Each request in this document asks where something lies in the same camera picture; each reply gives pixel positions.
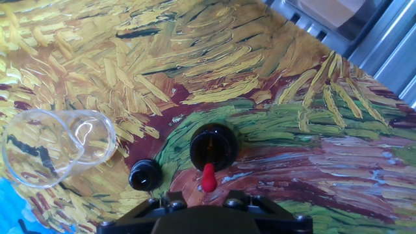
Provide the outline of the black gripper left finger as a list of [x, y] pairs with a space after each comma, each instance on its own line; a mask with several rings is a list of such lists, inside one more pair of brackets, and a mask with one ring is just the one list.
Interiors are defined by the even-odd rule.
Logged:
[[182, 192], [167, 192], [162, 198], [148, 198], [117, 220], [102, 221], [97, 234], [152, 233], [158, 219], [187, 208]]

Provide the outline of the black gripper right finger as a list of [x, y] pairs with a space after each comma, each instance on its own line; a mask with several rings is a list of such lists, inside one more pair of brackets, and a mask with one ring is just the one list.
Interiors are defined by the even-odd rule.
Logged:
[[231, 190], [222, 207], [249, 218], [260, 233], [313, 234], [311, 216], [292, 214], [265, 196], [251, 196], [241, 190]]

